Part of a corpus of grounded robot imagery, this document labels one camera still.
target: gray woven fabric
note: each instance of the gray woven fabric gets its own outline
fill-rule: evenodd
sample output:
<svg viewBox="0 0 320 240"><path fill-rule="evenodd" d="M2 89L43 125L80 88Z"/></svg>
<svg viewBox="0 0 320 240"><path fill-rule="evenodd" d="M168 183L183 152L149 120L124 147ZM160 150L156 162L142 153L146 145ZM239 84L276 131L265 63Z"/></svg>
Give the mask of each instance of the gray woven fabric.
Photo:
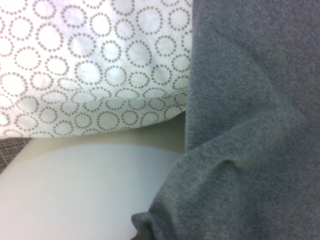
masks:
<svg viewBox="0 0 320 240"><path fill-rule="evenodd" d="M11 137L0 140L0 174L20 153L31 138Z"/></svg>
<svg viewBox="0 0 320 240"><path fill-rule="evenodd" d="M134 240L319 239L319 13L193 1L186 153Z"/></svg>

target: white surface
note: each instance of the white surface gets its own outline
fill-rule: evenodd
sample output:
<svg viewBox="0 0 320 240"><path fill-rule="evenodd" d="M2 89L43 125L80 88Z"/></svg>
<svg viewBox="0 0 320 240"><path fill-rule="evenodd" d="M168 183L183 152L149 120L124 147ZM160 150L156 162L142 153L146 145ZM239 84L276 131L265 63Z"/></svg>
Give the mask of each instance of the white surface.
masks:
<svg viewBox="0 0 320 240"><path fill-rule="evenodd" d="M64 146L33 139L0 175L0 239L131 239L131 215L148 210L182 154L183 117Z"/></svg>

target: gray blanket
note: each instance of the gray blanket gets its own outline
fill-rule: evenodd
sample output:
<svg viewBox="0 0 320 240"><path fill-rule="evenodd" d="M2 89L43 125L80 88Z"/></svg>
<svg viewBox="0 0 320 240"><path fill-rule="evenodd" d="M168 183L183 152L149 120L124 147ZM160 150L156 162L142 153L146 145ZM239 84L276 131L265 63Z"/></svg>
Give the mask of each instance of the gray blanket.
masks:
<svg viewBox="0 0 320 240"><path fill-rule="evenodd" d="M186 154L134 240L320 238L320 3L194 0Z"/></svg>

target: pillow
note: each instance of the pillow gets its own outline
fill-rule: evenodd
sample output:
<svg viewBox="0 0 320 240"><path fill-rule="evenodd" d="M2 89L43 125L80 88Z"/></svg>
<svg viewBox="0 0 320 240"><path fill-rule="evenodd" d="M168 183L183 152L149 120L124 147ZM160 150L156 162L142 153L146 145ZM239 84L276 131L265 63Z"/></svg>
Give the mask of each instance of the pillow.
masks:
<svg viewBox="0 0 320 240"><path fill-rule="evenodd" d="M0 0L0 137L139 128L186 110L188 0Z"/></svg>

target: pillowcase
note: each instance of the pillowcase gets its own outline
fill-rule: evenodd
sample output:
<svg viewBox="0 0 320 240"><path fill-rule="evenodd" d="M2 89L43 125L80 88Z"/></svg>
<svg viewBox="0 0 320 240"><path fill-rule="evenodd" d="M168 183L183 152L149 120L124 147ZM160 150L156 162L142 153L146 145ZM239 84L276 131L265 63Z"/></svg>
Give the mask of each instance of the pillowcase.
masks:
<svg viewBox="0 0 320 240"><path fill-rule="evenodd" d="M186 110L188 0L0 0L0 137L133 129Z"/></svg>

